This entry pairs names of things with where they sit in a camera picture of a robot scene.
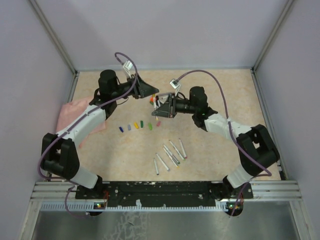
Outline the light green marker cap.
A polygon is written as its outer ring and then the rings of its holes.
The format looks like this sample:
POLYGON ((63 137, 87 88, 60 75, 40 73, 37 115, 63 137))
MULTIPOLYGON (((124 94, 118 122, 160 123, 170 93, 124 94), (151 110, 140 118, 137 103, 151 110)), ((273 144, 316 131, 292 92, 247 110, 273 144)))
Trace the light green marker cap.
POLYGON ((150 131, 153 130, 153 126, 152 126, 152 124, 150 122, 148 123, 148 128, 149 128, 150 131))

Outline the light green capped marker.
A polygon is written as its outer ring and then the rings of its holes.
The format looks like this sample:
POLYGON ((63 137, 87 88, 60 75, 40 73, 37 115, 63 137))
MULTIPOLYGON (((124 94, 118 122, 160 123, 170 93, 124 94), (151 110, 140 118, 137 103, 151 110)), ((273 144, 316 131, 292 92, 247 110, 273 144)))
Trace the light green capped marker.
POLYGON ((178 148, 176 147, 176 145, 169 139, 168 140, 169 143, 172 145, 172 147, 174 148, 174 150, 177 152, 177 154, 179 155, 179 157, 185 161, 186 159, 183 157, 183 155, 180 153, 180 151, 178 150, 178 148))

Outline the yellow capped white marker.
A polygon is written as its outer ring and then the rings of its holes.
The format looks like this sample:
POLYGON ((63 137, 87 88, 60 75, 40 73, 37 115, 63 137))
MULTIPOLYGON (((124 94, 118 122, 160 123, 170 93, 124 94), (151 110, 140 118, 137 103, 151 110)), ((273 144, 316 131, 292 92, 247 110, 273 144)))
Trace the yellow capped white marker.
POLYGON ((178 164, 176 163, 176 161, 173 159, 173 157, 169 154, 169 152, 163 147, 163 150, 165 151, 165 153, 167 154, 167 156, 169 157, 169 159, 172 161, 172 163, 174 164, 174 166, 176 168, 179 168, 178 164))

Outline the pink capped marker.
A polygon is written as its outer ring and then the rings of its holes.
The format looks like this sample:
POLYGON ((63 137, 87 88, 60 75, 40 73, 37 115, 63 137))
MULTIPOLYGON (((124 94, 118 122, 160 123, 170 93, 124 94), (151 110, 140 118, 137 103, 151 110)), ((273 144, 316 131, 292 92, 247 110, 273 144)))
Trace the pink capped marker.
POLYGON ((183 146, 183 142, 182 142, 182 140, 181 140, 180 138, 179 138, 178 140, 179 140, 180 148, 181 148, 181 150, 182 150, 182 156, 183 156, 183 158, 186 160, 188 157, 187 157, 187 154, 186 154, 186 152, 185 152, 185 148, 184 148, 184 146, 183 146))

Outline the grey blue capped marker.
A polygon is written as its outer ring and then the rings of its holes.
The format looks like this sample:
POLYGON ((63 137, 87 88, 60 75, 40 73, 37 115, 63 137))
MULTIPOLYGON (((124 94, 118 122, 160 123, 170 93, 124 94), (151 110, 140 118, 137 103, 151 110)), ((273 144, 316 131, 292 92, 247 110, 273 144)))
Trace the grey blue capped marker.
POLYGON ((168 165, 165 163, 165 161, 161 158, 161 156, 158 153, 155 153, 155 155, 157 156, 157 158, 159 159, 159 161, 162 163, 162 165, 165 167, 166 171, 169 172, 170 168, 168 167, 168 165))

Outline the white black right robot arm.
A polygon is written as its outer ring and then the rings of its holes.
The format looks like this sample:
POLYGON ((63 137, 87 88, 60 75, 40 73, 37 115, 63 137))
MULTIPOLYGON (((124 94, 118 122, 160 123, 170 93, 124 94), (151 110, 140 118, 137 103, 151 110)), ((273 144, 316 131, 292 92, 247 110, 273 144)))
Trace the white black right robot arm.
POLYGON ((153 102, 155 110, 152 116, 174 118, 178 113, 190 114, 198 128, 219 134, 236 145, 240 163, 223 178, 221 198, 235 198, 244 184, 280 159, 279 151, 264 125, 247 126, 222 116, 209 107, 203 87, 192 87, 189 98, 178 97, 171 92, 156 95, 153 102))

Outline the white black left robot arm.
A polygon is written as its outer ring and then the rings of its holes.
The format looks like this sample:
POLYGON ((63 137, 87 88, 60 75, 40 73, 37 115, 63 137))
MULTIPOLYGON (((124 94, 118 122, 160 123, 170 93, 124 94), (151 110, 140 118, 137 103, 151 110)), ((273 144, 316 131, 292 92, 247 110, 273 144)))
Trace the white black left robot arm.
POLYGON ((91 197, 103 195, 104 186, 98 175, 81 166, 77 153, 80 143, 98 125, 104 123, 117 108, 117 101, 133 97, 143 99, 157 94, 159 89, 146 83, 138 73, 120 83, 116 72, 111 69, 100 73, 98 88, 84 112, 63 130, 47 133, 42 139, 42 153, 38 164, 39 172, 46 171, 54 179, 65 179, 86 188, 91 197))

